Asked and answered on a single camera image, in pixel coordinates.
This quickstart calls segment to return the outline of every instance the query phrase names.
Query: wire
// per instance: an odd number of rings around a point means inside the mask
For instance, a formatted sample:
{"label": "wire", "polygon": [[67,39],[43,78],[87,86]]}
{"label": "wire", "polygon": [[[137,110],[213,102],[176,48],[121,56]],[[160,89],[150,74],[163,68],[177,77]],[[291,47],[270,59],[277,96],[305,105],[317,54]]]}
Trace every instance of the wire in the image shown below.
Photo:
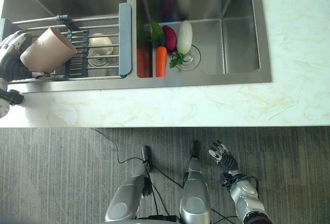
{"label": "wire", "polygon": [[155,191],[157,192],[157,194],[158,194],[158,196],[159,196],[160,202],[161,202],[161,204],[163,205],[166,214],[167,214],[167,215],[170,215],[169,212],[167,211],[166,207],[165,207],[164,201],[163,201],[162,197],[160,196],[159,191],[157,190],[157,188],[155,187],[155,185],[154,185],[153,183],[151,183],[151,185],[155,188]]}
{"label": "wire", "polygon": [[[107,135],[104,134],[103,132],[101,132],[101,131],[99,131],[99,130],[93,128],[93,127],[91,127],[90,129],[92,129],[92,130],[98,132],[100,135],[104,136],[105,138],[107,138],[108,140],[110,140],[110,141],[114,144],[114,146],[115,146],[115,148],[116,148],[116,151],[117,151],[117,161],[118,161],[119,164],[123,164],[123,163],[125,163],[125,162],[127,162],[127,161],[129,161],[129,160],[131,160],[131,159],[138,159],[138,160],[140,160],[140,161],[143,161],[143,159],[138,158],[138,157],[131,157],[131,158],[125,159],[125,160],[122,161],[122,162],[119,161],[119,149],[118,149],[118,146],[117,146],[117,144],[115,143],[115,141],[112,140],[109,136],[107,136]],[[181,189],[183,189],[183,186],[182,186],[182,185],[180,185],[179,183],[177,183],[176,181],[174,181],[173,179],[171,179],[171,178],[170,178],[169,176],[167,176],[164,172],[162,172],[158,167],[156,167],[156,166],[154,166],[154,165],[153,165],[153,167],[154,167],[157,171],[159,171],[159,172],[160,172],[165,178],[167,178],[168,180],[172,181],[172,182],[175,183],[177,186],[179,186]],[[149,172],[148,172],[147,168],[145,168],[145,169],[146,169],[146,172],[147,172],[148,177],[150,178],[150,175],[149,175]],[[258,188],[258,181],[257,181],[257,179],[256,179],[254,176],[251,176],[250,178],[254,178],[254,179],[256,180],[256,185],[257,185],[256,188]],[[166,207],[165,207],[165,204],[164,204],[164,202],[163,202],[162,197],[160,196],[159,191],[157,190],[157,188],[155,187],[155,185],[154,185],[152,182],[151,182],[151,185],[155,188],[155,190],[156,190],[156,192],[157,192],[157,194],[158,194],[158,196],[159,196],[159,199],[160,199],[160,201],[161,201],[161,204],[162,204],[163,207],[164,207],[165,212],[167,213],[167,215],[169,215],[169,212],[167,211],[167,209],[166,209]],[[151,187],[151,190],[152,190],[152,194],[153,194],[154,201],[155,201],[156,212],[157,212],[157,215],[158,215],[158,206],[157,206],[157,202],[156,202],[156,198],[155,198],[155,194],[154,194],[153,187]],[[216,211],[215,209],[211,209],[211,210],[214,211],[215,213],[217,213],[218,215],[220,215],[220,216],[222,217],[222,219],[218,220],[218,221],[215,222],[215,223],[218,223],[219,221],[221,221],[221,220],[223,220],[223,219],[226,219],[226,220],[229,221],[230,223],[235,224],[235,223],[233,223],[231,220],[228,219],[229,217],[232,217],[232,216],[226,217],[226,216],[220,214],[220,213],[219,213],[218,211]]]}
{"label": "wire", "polygon": [[[143,164],[144,164],[144,167],[145,167],[146,174],[148,174],[148,177],[150,178],[150,175],[149,175],[148,169],[147,169],[145,163],[143,163]],[[159,215],[159,213],[158,213],[157,201],[156,201],[156,198],[155,198],[154,189],[153,189],[153,187],[152,187],[152,184],[153,184],[153,183],[151,182],[151,178],[150,178],[150,183],[151,183],[151,192],[153,193],[153,197],[154,197],[154,201],[155,201],[156,213],[157,213],[157,215]]]}
{"label": "wire", "polygon": [[117,161],[118,161],[119,164],[123,164],[123,163],[125,163],[125,162],[127,162],[127,161],[130,161],[131,159],[139,159],[139,160],[143,161],[141,158],[138,158],[138,157],[132,157],[132,158],[125,159],[124,161],[119,161],[119,149],[118,149],[118,146],[117,146],[117,144],[115,143],[115,141],[112,140],[109,136],[107,136],[107,135],[104,134],[103,132],[101,132],[101,131],[99,131],[99,130],[97,130],[97,129],[94,129],[93,127],[91,127],[90,129],[92,129],[92,130],[98,132],[100,135],[103,135],[105,138],[107,138],[108,140],[110,140],[110,141],[114,144],[114,146],[115,146],[115,148],[116,148],[116,151],[117,151]]}
{"label": "wire", "polygon": [[[182,185],[180,185],[178,182],[174,181],[173,179],[171,179],[169,176],[167,176],[164,172],[162,172],[159,168],[157,168],[156,166],[153,165],[153,167],[159,171],[165,178],[171,180],[173,183],[175,183],[177,186],[179,186],[181,189],[183,189]],[[232,222],[231,220],[227,219],[226,216],[220,214],[218,211],[216,211],[215,209],[211,209],[213,212],[217,213],[218,215],[220,215],[221,217],[223,217],[223,219],[226,219],[227,221],[229,221],[232,224],[235,224],[234,222]]]}
{"label": "wire", "polygon": [[229,221],[230,223],[235,224],[235,223],[233,223],[231,220],[229,220],[228,218],[230,218],[230,217],[237,217],[237,216],[224,216],[224,215],[220,214],[218,211],[216,211],[215,209],[211,209],[211,210],[212,210],[213,212],[217,213],[218,215],[220,215],[220,216],[222,217],[222,219],[216,221],[216,222],[213,223],[213,224],[216,224],[216,223],[218,223],[218,222],[221,221],[221,220],[227,220],[227,221]]}
{"label": "wire", "polygon": [[177,186],[179,186],[181,189],[183,189],[183,186],[180,185],[179,183],[175,182],[173,179],[171,179],[169,176],[167,176],[165,173],[163,173],[161,170],[159,170],[156,166],[153,165],[153,167],[159,171],[165,178],[171,180],[173,183],[175,183]]}
{"label": "wire", "polygon": [[217,224],[217,223],[221,222],[222,220],[228,220],[228,218],[234,218],[234,217],[237,218],[236,215],[233,215],[233,216],[227,216],[227,217],[221,218],[220,220],[217,220],[217,221],[216,221],[215,223],[213,223],[213,224]]}
{"label": "wire", "polygon": [[[116,150],[117,150],[117,161],[118,161],[119,164],[123,164],[123,163],[125,163],[125,162],[127,162],[127,161],[129,161],[129,160],[131,160],[131,159],[138,159],[138,160],[140,160],[140,161],[143,162],[143,159],[138,158],[138,157],[131,157],[131,158],[125,159],[124,161],[119,161],[119,149],[118,149],[118,146],[117,146],[117,144],[115,143],[115,141],[113,141],[109,136],[107,136],[107,135],[104,134],[103,132],[101,132],[101,131],[99,131],[99,130],[97,130],[97,129],[94,129],[94,128],[92,128],[92,127],[91,127],[91,129],[94,130],[94,131],[96,131],[96,132],[98,132],[100,135],[103,135],[105,138],[107,138],[108,140],[110,140],[110,141],[114,144],[114,146],[115,146],[115,148],[116,148]],[[144,164],[144,167],[145,167],[145,171],[146,171],[148,177],[150,178],[150,175],[149,175],[148,169],[147,169],[147,167],[146,167],[145,164]],[[158,215],[157,201],[156,201],[155,193],[154,193],[154,190],[153,190],[152,187],[151,187],[151,191],[152,191],[152,193],[153,193],[153,197],[154,197],[154,201],[155,201],[155,207],[156,207],[156,213],[157,213],[157,215]]]}

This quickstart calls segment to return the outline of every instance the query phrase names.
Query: green leaves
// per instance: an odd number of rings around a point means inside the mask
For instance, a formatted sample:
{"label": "green leaves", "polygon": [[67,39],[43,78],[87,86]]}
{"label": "green leaves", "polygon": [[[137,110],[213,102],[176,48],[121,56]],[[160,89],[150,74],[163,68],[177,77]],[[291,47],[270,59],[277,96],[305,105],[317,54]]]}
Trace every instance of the green leaves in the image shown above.
{"label": "green leaves", "polygon": [[164,46],[165,45],[165,34],[161,26],[155,22],[155,21],[150,21],[150,26],[151,26],[151,34],[150,38],[153,43],[155,43],[157,46]]}
{"label": "green leaves", "polygon": [[178,53],[175,58],[170,61],[170,68],[175,67],[178,64],[182,64],[184,62],[184,55]]}

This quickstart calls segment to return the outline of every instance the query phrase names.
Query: white countertop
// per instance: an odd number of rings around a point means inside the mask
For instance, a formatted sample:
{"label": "white countertop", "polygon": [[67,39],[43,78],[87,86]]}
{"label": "white countertop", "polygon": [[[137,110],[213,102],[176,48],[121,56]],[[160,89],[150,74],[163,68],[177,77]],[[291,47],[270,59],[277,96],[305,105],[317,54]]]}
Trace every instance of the white countertop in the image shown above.
{"label": "white countertop", "polygon": [[330,125],[330,0],[263,0],[272,83],[27,93],[1,127]]}

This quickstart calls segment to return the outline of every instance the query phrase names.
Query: carrot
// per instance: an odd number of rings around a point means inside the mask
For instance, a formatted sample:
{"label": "carrot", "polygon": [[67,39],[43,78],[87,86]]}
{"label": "carrot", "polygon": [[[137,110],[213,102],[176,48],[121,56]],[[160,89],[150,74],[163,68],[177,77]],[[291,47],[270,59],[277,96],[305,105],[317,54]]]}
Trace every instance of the carrot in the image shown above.
{"label": "carrot", "polygon": [[164,77],[167,62],[167,49],[160,46],[156,50],[156,77]]}

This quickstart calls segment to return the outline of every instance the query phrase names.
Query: red vegetable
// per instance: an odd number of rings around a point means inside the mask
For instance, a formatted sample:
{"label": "red vegetable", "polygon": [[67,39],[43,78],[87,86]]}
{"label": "red vegetable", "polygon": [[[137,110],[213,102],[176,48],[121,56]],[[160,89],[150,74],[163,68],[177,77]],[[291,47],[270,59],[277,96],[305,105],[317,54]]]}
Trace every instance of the red vegetable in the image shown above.
{"label": "red vegetable", "polygon": [[168,49],[168,51],[174,51],[177,43],[177,37],[175,31],[167,25],[164,25],[162,29],[165,34],[165,40],[166,40],[165,47]]}
{"label": "red vegetable", "polygon": [[160,46],[156,50],[156,77],[164,77],[167,62],[167,49]]}

